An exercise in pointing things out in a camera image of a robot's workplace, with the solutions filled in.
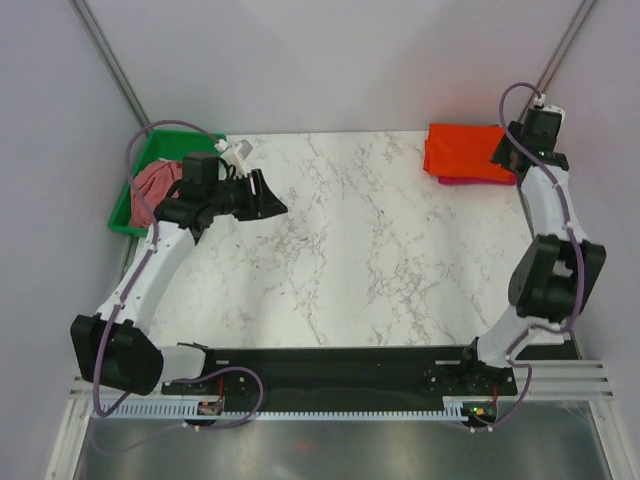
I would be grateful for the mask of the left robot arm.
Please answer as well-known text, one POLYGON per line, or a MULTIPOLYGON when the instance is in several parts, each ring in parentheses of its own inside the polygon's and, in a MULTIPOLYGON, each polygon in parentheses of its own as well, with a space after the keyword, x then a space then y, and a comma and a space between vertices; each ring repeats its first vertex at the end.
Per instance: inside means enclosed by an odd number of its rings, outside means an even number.
POLYGON ((182 176, 157 205, 145 248, 115 291, 92 316, 79 315, 70 328, 81 377, 94 387, 147 395, 158 384, 185 379, 198 393, 219 382, 219 369, 201 347, 156 346, 148 337, 158 304, 178 267, 215 217, 239 222, 287 213, 261 170, 243 175, 230 161, 194 152, 182 161, 182 176))

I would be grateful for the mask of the orange t shirt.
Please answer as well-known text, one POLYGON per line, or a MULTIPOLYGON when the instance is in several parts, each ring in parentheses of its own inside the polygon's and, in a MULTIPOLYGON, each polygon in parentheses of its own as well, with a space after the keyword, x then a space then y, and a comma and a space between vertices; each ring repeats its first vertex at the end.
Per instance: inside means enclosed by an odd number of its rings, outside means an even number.
POLYGON ((490 161, 502 136, 500 126, 431 123, 425 140, 423 169, 437 179, 515 177, 490 161))

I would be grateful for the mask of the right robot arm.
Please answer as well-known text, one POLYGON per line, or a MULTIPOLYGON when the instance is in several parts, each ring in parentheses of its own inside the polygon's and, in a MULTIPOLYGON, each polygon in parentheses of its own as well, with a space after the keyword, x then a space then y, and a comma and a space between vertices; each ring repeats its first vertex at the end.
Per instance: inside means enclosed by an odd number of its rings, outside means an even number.
POLYGON ((580 226, 569 193, 569 164, 556 151, 564 112, 536 105, 508 126, 493 163, 512 172, 532 241, 508 286, 508 306, 465 349, 460 386, 473 394, 507 384, 517 356, 540 333, 562 335, 583 311, 606 260, 580 226))

